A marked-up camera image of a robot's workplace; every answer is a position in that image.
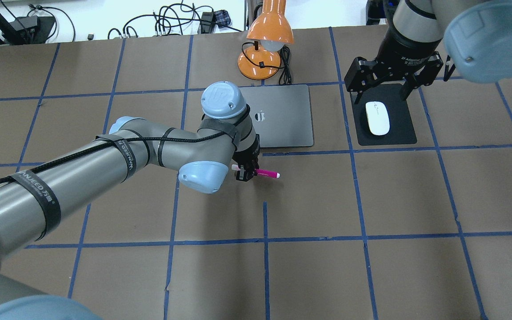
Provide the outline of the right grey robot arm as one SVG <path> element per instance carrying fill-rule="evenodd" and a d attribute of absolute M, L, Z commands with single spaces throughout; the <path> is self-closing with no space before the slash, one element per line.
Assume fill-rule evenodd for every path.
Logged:
<path fill-rule="evenodd" d="M 382 1 L 388 30 L 374 60 L 356 57 L 344 77 L 358 103 L 365 91 L 404 81 L 400 98 L 437 78 L 447 58 L 444 80 L 453 71 L 474 83 L 512 78 L 512 0 Z"/>

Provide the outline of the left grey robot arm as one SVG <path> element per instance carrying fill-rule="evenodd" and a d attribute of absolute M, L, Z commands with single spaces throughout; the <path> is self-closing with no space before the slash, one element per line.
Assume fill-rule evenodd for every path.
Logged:
<path fill-rule="evenodd" d="M 116 147 L 37 173 L 59 199 L 59 227 L 22 185 L 0 185 L 4 223 L 21 237 L 0 258 L 0 319 L 373 320 L 349 149 L 277 152 L 260 159 L 280 178 L 226 176 L 215 194 L 176 171 L 138 164 Z"/>

